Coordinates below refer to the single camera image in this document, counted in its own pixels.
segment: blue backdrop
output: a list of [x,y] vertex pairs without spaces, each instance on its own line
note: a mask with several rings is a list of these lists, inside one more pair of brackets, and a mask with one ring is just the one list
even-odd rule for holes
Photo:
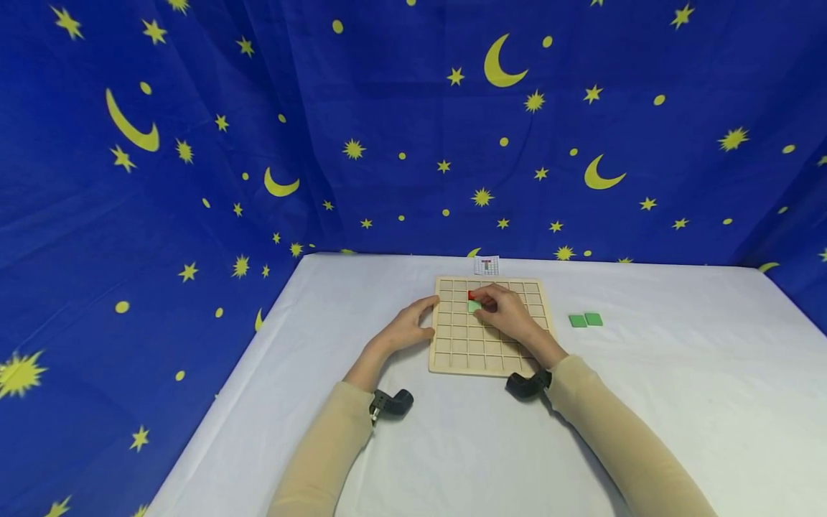
[[761,266],[827,327],[821,0],[0,13],[0,515],[142,515],[314,251]]

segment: white tablecloth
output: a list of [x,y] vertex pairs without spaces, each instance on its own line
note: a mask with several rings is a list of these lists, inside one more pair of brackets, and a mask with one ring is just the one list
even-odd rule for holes
[[[827,515],[827,338],[756,270],[502,260],[543,281],[583,356],[695,478],[721,517]],[[147,517],[259,517],[333,383],[396,312],[472,259],[306,256]],[[568,314],[599,312],[602,328]],[[428,372],[420,347],[380,388],[410,390],[348,477],[340,517],[627,515],[588,447],[504,379]]]

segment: yellow crescent moon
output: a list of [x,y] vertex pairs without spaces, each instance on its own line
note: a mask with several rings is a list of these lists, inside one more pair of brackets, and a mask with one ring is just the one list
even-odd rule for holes
[[283,198],[284,196],[289,196],[296,191],[299,187],[299,180],[295,180],[289,185],[279,185],[273,181],[273,177],[270,176],[270,167],[267,167],[267,170],[264,171],[264,186],[267,187],[267,192],[273,194],[277,198]]
[[594,190],[611,189],[612,187],[620,183],[620,180],[626,177],[626,173],[624,172],[617,178],[612,178],[611,180],[601,178],[600,175],[597,174],[597,164],[600,163],[600,158],[602,157],[603,155],[600,155],[594,160],[592,160],[589,166],[586,167],[586,174],[583,175],[583,180],[590,188]]
[[762,273],[766,273],[768,270],[771,270],[773,267],[780,266],[780,265],[781,264],[779,264],[778,262],[768,262],[768,263],[764,264],[763,266],[759,267],[758,270],[761,271]]
[[[147,83],[141,83],[141,91],[147,95],[152,94],[152,89]],[[123,116],[121,109],[115,102],[115,97],[112,95],[112,90],[109,88],[106,89],[106,107],[109,110],[109,117],[111,117],[112,121],[115,122],[115,126],[121,130],[123,136],[125,136],[130,142],[145,151],[158,151],[158,147],[160,147],[160,138],[158,137],[158,128],[155,127],[154,122],[152,123],[152,129],[150,132],[142,133],[138,131],[135,126],[133,126],[131,122]]]
[[507,37],[509,37],[509,33],[502,35],[488,49],[488,54],[485,55],[485,78],[488,79],[489,83],[500,88],[514,86],[528,73],[528,69],[525,69],[519,74],[506,74],[500,67],[500,49],[503,48],[503,43],[505,43]]

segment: green tile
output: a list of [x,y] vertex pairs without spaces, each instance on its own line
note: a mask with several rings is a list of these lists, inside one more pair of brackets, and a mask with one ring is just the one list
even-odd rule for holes
[[603,319],[598,313],[586,313],[586,323],[591,327],[602,327]]
[[588,323],[586,323],[586,318],[584,318],[582,314],[569,314],[569,321],[574,328],[585,328],[589,326]]

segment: wooden grid board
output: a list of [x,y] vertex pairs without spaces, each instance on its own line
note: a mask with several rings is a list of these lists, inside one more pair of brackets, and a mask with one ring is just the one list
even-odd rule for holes
[[438,276],[440,302],[433,310],[428,369],[435,373],[507,377],[514,372],[530,377],[539,365],[528,350],[468,312],[468,291],[499,284],[517,293],[540,327],[554,335],[543,284],[537,279]]

